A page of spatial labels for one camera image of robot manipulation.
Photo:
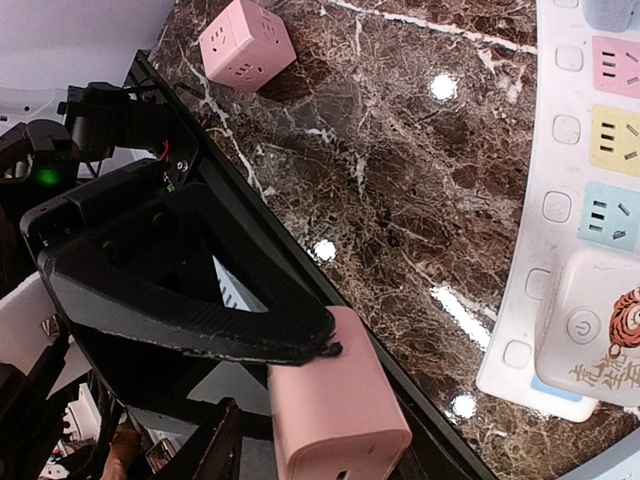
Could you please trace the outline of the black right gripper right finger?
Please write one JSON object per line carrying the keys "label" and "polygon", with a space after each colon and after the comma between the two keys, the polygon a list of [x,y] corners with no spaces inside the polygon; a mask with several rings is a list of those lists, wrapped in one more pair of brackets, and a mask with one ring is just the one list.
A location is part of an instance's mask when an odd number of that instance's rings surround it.
{"label": "black right gripper right finger", "polygon": [[235,427],[199,428],[152,479],[238,479],[242,436]]}

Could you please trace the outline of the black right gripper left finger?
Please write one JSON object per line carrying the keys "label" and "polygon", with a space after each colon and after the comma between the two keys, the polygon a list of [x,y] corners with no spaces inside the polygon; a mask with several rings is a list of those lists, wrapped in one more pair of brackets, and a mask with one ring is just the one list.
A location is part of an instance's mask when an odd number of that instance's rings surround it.
{"label": "black right gripper left finger", "polygon": [[141,160],[26,212],[21,233],[72,322],[202,358],[335,357],[329,311],[202,183],[168,192]]}

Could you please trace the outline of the small pink charger plug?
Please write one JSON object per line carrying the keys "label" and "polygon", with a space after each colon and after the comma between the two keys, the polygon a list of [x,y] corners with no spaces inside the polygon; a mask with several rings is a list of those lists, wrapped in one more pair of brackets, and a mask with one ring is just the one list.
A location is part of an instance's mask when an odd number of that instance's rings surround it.
{"label": "small pink charger plug", "polygon": [[331,306],[336,357],[268,373],[281,479],[387,479],[411,430],[357,313]]}

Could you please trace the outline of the white cube socket adapter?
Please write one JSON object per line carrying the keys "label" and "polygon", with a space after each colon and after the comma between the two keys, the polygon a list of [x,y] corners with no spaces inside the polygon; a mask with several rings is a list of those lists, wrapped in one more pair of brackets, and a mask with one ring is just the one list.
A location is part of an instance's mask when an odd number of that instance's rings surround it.
{"label": "white cube socket adapter", "polygon": [[545,384],[639,404],[639,257],[582,247],[560,261],[538,311],[535,372]]}

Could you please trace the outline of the white multicolour power strip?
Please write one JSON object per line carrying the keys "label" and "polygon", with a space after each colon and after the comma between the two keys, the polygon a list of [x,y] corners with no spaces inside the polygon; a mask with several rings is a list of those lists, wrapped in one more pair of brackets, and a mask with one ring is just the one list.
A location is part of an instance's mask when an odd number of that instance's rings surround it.
{"label": "white multicolour power strip", "polygon": [[583,1],[540,1],[536,110],[511,269],[478,388],[582,422],[600,400],[535,372],[535,325],[560,261],[582,247],[639,257],[639,29],[592,28]]}

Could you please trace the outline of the small blue charger plug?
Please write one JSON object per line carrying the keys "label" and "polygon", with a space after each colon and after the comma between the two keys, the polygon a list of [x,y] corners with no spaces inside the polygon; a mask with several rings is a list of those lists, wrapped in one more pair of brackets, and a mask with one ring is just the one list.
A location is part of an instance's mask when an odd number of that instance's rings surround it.
{"label": "small blue charger plug", "polygon": [[639,0],[584,0],[583,12],[596,30],[621,33],[639,29]]}

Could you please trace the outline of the light blue power strip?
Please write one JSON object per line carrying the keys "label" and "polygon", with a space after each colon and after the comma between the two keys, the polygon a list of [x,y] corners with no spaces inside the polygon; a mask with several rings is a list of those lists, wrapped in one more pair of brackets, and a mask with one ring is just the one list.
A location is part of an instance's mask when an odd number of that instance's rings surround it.
{"label": "light blue power strip", "polygon": [[638,478],[638,452],[620,459],[600,455],[562,476],[565,480],[635,480]]}

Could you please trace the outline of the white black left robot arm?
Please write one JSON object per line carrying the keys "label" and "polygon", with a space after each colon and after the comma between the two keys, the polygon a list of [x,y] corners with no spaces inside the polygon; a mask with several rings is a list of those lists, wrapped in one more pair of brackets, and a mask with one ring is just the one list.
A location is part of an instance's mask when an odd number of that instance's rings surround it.
{"label": "white black left robot arm", "polygon": [[[26,253],[18,245],[23,215],[77,184],[79,166],[110,158],[115,148],[169,152],[170,113],[146,100],[146,87],[91,82],[71,86],[58,106],[64,122],[18,123],[1,136],[1,291],[18,284]],[[50,391],[66,365],[70,333],[65,316],[50,317],[52,343],[27,372],[1,366],[1,476],[36,479],[62,434],[64,392]]]}

